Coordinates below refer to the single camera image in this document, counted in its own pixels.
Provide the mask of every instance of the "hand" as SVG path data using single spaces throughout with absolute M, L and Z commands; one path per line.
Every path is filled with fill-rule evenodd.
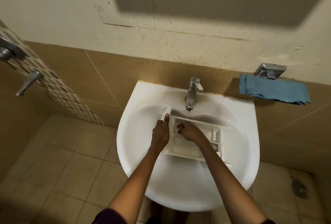
M 182 136 L 189 141 L 192 141 L 200 146 L 204 143 L 209 143 L 208 139 L 202 133 L 202 131 L 191 122 L 184 122 L 177 125 L 178 133 L 182 134 Z
M 163 148 L 169 142 L 169 114 L 164 117 L 164 121 L 158 120 L 156 126 L 153 129 L 151 149 L 154 150 L 157 155 L 163 150 Z

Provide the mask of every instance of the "sink rim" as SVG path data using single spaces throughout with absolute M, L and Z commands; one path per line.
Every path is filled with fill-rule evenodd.
M 185 90 L 185 89 L 173 88 L 173 87 L 164 86 L 161 84 L 152 84 L 152 83 L 147 83 L 147 82 L 142 82 L 142 81 L 137 82 L 137 84 L 132 92 L 132 95 L 127 103 L 127 106 L 123 112 L 123 115 L 121 117 L 121 120 L 120 120 L 120 123 L 118 126 L 118 134 L 117 134 L 118 156 L 119 156 L 121 165 L 124 169 L 124 172 L 126 173 L 127 176 L 131 175 L 131 173 L 133 172 L 135 167 L 132 167 L 132 165 L 130 165 L 128 163 L 128 161 L 126 160 L 126 157 L 125 157 L 125 153 L 124 153 L 125 141 L 122 141 L 122 140 L 124 140 L 125 124 L 126 124 L 128 118 L 130 117 L 130 115 L 132 114 L 132 112 L 134 112 L 136 110 L 136 106 L 138 104 L 139 105 L 143 104 L 142 99 L 146 98 L 146 95 L 148 95 L 150 92 L 156 94 L 157 90 L 161 90 L 162 92 L 166 92 L 167 90 L 168 91 L 179 91 L 180 93 L 187 92 L 187 90 Z M 254 113 L 253 113 L 254 119 L 250 118 L 243 127 L 243 130 L 245 130 L 245 132 L 247 134 L 249 146 L 253 147 L 253 149 L 255 150 L 254 155 L 252 155 L 253 152 L 249 153 L 250 162 L 245 170 L 242 181 L 240 181 L 240 183 L 243 185 L 243 187 L 245 189 L 249 189 L 249 187 L 252 185 L 252 183 L 257 175 L 257 171 L 259 168 L 259 156 L 260 156 L 259 135 L 258 135 L 258 129 L 257 129 L 257 121 L 256 121 L 254 103 L 252 101 L 241 100 L 241 99 L 232 98 L 232 97 L 226 97 L 226 96 L 219 95 L 219 94 L 212 94 L 212 93 L 207 93 L 207 92 L 204 92 L 202 94 L 207 96 L 211 100 L 216 100 L 217 102 L 220 102 L 220 100 L 224 100 L 230 104 L 238 103 L 238 102 L 241 102 L 241 103 L 243 102 L 242 104 L 249 104 L 250 106 L 248 106 L 248 107 L 246 106 L 245 109 L 247 111 L 250 111 L 250 116 L 252 116 L 252 112 L 253 112 L 252 110 L 254 110 Z M 154 197 L 154 193 L 152 192 L 152 190 L 147 189 L 146 196 L 159 203 L 162 203 L 162 200 L 160 198 Z M 210 208 L 204 209 L 202 206 L 199 206 L 198 208 L 185 208 L 185 206 L 177 205 L 175 202 L 168 202 L 168 204 L 165 204 L 165 205 L 170 208 L 183 210 L 183 211 L 211 210 Z

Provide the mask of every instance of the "floor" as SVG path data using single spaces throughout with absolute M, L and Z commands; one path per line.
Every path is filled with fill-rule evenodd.
M 90 224 L 127 180 L 116 151 L 116 129 L 52 115 L 0 184 L 0 223 Z M 291 181 L 304 183 L 306 199 L 294 195 Z M 260 163 L 249 190 L 277 224 L 324 223 L 312 177 Z M 138 222 L 149 217 L 148 198 Z M 165 209 L 163 223 L 174 210 Z M 227 224 L 224 207 L 191 213 L 189 224 Z

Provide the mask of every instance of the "white plastic tray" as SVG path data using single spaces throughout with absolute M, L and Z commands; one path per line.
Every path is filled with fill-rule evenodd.
M 166 113 L 170 115 L 171 106 L 168 106 L 168 108 L 163 112 L 162 120 L 164 119 Z M 196 121 L 192 119 L 186 119 L 171 115 L 169 119 L 169 131 L 170 131 L 169 142 L 163 149 L 163 154 L 205 161 L 198 146 L 194 142 L 185 140 L 182 135 L 177 133 L 178 131 L 177 125 L 185 121 L 189 121 L 193 123 L 204 133 L 204 135 L 207 137 L 210 144 L 216 151 L 217 155 L 223 160 L 224 157 L 223 131 L 229 129 L 229 127 L 209 124 L 201 121 Z M 225 164 L 229 167 L 231 166 L 231 164 L 229 163 L 225 162 Z

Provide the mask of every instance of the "white sink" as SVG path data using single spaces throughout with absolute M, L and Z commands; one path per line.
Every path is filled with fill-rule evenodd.
M 259 135 L 251 101 L 198 93 L 193 111 L 185 108 L 187 90 L 137 82 L 126 105 L 117 133 L 119 160 L 130 176 L 146 154 L 152 129 L 168 105 L 171 115 L 227 126 L 224 161 L 248 189 L 259 168 Z M 163 206 L 182 211 L 207 211 L 223 205 L 204 161 L 160 154 L 146 196 Z

